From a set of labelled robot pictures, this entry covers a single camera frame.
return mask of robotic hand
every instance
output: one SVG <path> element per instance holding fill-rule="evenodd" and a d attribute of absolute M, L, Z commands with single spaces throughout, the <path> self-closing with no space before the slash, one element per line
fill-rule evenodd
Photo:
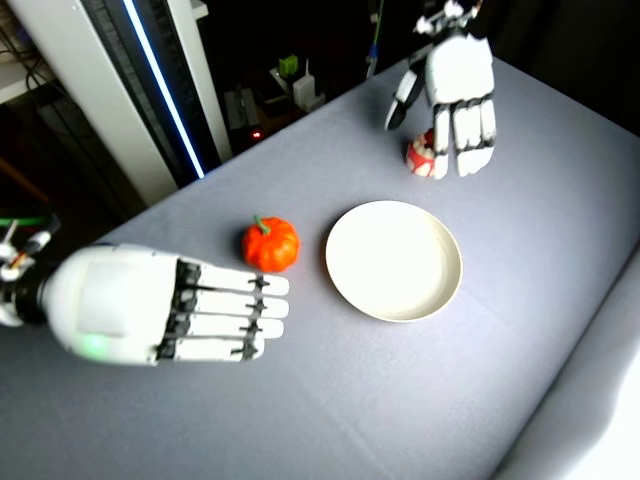
<path fill-rule="evenodd" d="M 2 323 L 38 308 L 68 351 L 129 365 L 254 359 L 289 312 L 272 297 L 289 291 L 282 277 L 125 245 L 84 248 L 48 279 L 25 275 L 2 290 Z"/>
<path fill-rule="evenodd" d="M 447 0 L 441 12 L 430 18 L 423 16 L 416 24 L 417 32 L 433 37 L 433 47 L 410 60 L 409 71 L 395 93 L 385 128 L 394 129 L 402 123 L 425 87 L 433 109 L 434 127 L 433 145 L 428 145 L 433 154 L 427 155 L 426 150 L 418 153 L 421 162 L 429 166 L 421 169 L 425 176 L 441 179 L 447 173 L 451 125 L 461 176 L 476 173 L 493 155 L 496 138 L 493 57 L 486 39 L 477 40 L 464 34 L 481 3 L 480 0 L 465 12 L 457 1 Z M 416 152 L 410 153 L 415 158 Z"/>

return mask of orange pumpkin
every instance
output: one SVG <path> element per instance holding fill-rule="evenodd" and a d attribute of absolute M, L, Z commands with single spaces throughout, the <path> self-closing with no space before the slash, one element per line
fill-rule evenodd
<path fill-rule="evenodd" d="M 279 218 L 254 217 L 242 239 L 245 261 L 263 272 L 282 272 L 298 258 L 300 240 L 293 225 Z"/>

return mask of gray tablecloth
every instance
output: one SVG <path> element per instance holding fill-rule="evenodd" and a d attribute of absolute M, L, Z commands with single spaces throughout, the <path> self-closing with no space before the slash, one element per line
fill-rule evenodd
<path fill-rule="evenodd" d="M 242 267 L 254 213 L 300 233 L 282 339 L 241 365 L 93 365 L 46 330 L 0 332 L 0 478 L 484 479 L 640 232 L 640 140 L 495 63 L 498 144 L 479 174 L 411 175 L 421 99 L 382 123 L 406 65 L 297 122 L 107 236 Z M 413 203 L 457 237 L 462 287 L 432 319 L 370 319 L 324 244 L 352 207 Z"/>

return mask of led light strip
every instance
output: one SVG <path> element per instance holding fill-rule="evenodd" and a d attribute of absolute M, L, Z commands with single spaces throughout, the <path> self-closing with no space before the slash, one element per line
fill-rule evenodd
<path fill-rule="evenodd" d="M 187 135 L 187 131 L 184 128 L 182 119 L 180 118 L 180 114 L 178 113 L 178 109 L 176 108 L 175 103 L 173 103 L 173 98 L 171 97 L 171 93 L 169 93 L 167 83 L 162 76 L 162 72 L 160 71 L 160 67 L 158 66 L 156 56 L 153 54 L 153 49 L 151 48 L 151 44 L 149 43 L 147 34 L 144 31 L 144 27 L 142 26 L 142 22 L 140 21 L 140 17 L 138 16 L 136 7 L 133 4 L 133 0 L 122 1 L 125 8 L 127 9 L 127 14 L 129 15 L 129 19 L 133 24 L 133 28 L 136 31 L 136 35 L 138 37 L 138 40 L 140 41 L 142 50 L 144 50 L 144 54 L 147 57 L 147 61 L 149 62 L 149 66 L 151 67 L 151 71 L 153 72 L 153 76 L 156 78 L 156 82 L 158 82 L 158 86 L 160 87 L 160 91 L 162 92 L 162 96 L 164 97 L 164 101 L 166 102 L 167 107 L 169 107 L 169 112 L 171 112 L 173 122 L 178 128 L 178 132 L 180 133 L 180 137 L 182 138 L 185 147 L 187 147 L 187 152 L 189 153 L 191 163 L 193 163 L 193 167 L 196 169 L 198 177 L 204 178 L 204 172 L 202 171 L 202 167 L 200 166 L 200 162 L 198 161 L 196 152 L 193 150 L 191 140 L 189 140 L 189 135 Z"/>

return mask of plate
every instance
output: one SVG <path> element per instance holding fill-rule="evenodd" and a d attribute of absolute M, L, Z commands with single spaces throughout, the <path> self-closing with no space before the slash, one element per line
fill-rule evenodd
<path fill-rule="evenodd" d="M 409 203 L 365 203 L 333 226 L 327 268 L 354 307 L 380 320 L 413 322 L 455 295 L 462 256 L 440 220 Z"/>

